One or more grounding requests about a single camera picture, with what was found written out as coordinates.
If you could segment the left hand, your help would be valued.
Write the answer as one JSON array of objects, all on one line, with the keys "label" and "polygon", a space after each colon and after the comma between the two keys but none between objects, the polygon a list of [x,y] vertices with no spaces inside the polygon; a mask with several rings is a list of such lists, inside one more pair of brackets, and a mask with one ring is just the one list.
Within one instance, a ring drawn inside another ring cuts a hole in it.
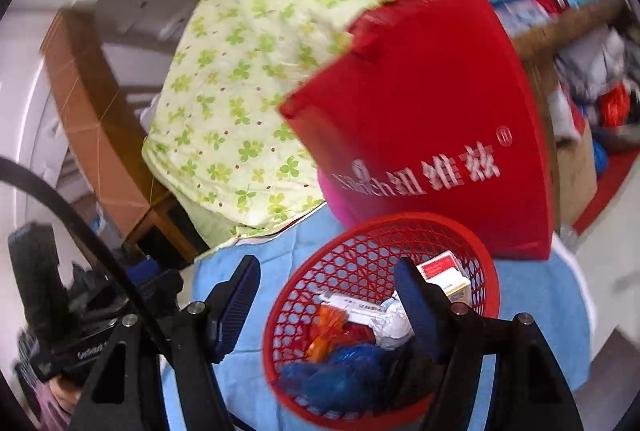
[{"label": "left hand", "polygon": [[62,376],[52,378],[48,386],[58,405],[73,414],[81,396],[81,388]]}]

